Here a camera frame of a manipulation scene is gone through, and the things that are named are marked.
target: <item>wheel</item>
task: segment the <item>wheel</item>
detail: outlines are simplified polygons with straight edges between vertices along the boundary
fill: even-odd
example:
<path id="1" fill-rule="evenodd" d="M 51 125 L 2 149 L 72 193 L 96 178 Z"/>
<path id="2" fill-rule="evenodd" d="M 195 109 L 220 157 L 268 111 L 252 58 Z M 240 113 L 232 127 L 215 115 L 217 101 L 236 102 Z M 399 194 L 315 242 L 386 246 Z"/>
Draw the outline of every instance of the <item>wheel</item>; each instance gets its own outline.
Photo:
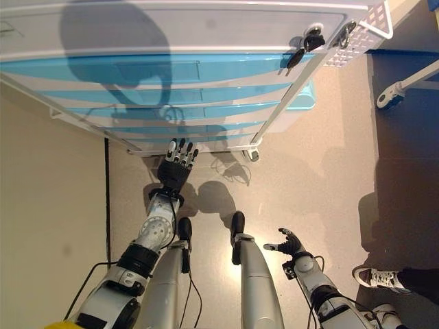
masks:
<path id="1" fill-rule="evenodd" d="M 395 84 L 388 86 L 377 99 L 377 107 L 380 110 L 388 110 L 392 106 L 397 105 L 400 101 L 404 99 L 404 92 L 401 88 L 401 83 L 396 82 Z"/>
<path id="2" fill-rule="evenodd" d="M 254 149 L 247 149 L 243 151 L 244 157 L 248 158 L 251 162 L 259 161 L 260 154 L 259 150 L 255 147 Z"/>

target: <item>white wall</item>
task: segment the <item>white wall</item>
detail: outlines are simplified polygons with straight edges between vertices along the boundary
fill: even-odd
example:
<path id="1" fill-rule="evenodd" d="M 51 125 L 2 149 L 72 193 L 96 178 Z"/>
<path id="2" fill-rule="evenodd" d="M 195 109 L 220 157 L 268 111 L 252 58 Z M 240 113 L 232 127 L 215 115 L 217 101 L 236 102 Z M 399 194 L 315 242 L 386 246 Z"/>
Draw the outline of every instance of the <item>white wall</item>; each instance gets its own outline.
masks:
<path id="1" fill-rule="evenodd" d="M 389 4 L 394 36 L 380 49 L 439 51 L 438 24 L 427 0 L 390 0 Z"/>
<path id="2" fill-rule="evenodd" d="M 0 324 L 42 328 L 106 260 L 104 141 L 8 86 L 0 98 Z"/>

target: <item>white sneaker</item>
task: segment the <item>white sneaker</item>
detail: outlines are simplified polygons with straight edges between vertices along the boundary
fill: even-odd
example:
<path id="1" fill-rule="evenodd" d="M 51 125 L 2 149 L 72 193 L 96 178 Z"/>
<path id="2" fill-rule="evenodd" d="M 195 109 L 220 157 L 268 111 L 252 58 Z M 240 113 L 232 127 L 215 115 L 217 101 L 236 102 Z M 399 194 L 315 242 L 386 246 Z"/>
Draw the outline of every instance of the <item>white sneaker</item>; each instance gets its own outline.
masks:
<path id="1" fill-rule="evenodd" d="M 411 293 L 398 281 L 397 274 L 395 271 L 360 268 L 354 271 L 353 277 L 360 285 L 368 288 L 389 288 L 396 293 Z"/>
<path id="2" fill-rule="evenodd" d="M 373 309 L 373 311 L 377 315 L 377 318 L 383 329 L 396 329 L 398 326 L 402 325 L 398 313 L 396 313 L 394 307 L 390 304 L 378 305 Z M 370 324 L 375 327 L 375 329 L 379 329 L 378 322 L 371 312 L 361 313 L 370 322 Z"/>

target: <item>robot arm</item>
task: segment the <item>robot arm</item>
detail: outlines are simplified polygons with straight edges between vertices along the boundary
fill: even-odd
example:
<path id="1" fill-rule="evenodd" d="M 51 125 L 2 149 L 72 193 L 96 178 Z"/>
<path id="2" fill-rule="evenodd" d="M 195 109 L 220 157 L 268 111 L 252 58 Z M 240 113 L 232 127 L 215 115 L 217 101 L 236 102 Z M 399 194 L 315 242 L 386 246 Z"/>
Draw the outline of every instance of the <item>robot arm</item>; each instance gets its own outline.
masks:
<path id="1" fill-rule="evenodd" d="M 374 329 L 374 326 L 346 299 L 336 285 L 323 274 L 313 255 L 306 251 L 296 235 L 280 228 L 287 241 L 279 245 L 265 244 L 267 250 L 288 254 L 292 260 L 282 265 L 289 280 L 296 278 L 309 305 L 315 310 L 324 329 Z"/>
<path id="2" fill-rule="evenodd" d="M 163 184 L 150 193 L 147 219 L 139 236 L 131 242 L 117 264 L 92 290 L 69 321 L 86 329 L 131 329 L 140 311 L 137 297 L 145 291 L 148 278 L 160 256 L 175 237 L 176 213 L 184 199 L 180 190 L 191 173 L 198 150 L 182 139 L 169 144 L 158 168 Z"/>

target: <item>beige floor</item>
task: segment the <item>beige floor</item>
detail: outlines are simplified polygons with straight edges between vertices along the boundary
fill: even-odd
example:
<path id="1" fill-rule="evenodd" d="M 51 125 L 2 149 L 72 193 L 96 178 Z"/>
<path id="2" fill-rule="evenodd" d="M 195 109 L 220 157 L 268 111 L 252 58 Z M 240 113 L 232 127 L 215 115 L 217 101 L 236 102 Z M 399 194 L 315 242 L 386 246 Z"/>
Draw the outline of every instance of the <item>beige floor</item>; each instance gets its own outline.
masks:
<path id="1" fill-rule="evenodd" d="M 226 228 L 235 209 L 246 214 L 246 232 L 264 243 L 281 242 L 277 228 L 293 230 L 310 252 L 324 256 L 325 272 L 355 297 L 351 270 L 367 253 L 361 247 L 358 203 L 374 191 L 376 164 L 372 100 L 366 56 L 343 69 L 322 68 L 314 77 L 317 105 L 287 132 L 268 134 L 261 160 L 237 154 L 202 154 L 182 194 L 192 216 L 193 279 L 203 296 L 199 328 L 239 328 L 240 268 L 230 261 Z M 144 192 L 156 182 L 157 158 L 130 156 L 110 144 L 112 254 L 116 259 L 145 217 Z M 308 306 L 281 264 L 264 251 L 278 291 L 285 325 L 305 328 Z M 187 278 L 181 280 L 183 304 Z M 190 299 L 184 326 L 191 327 L 198 301 Z"/>

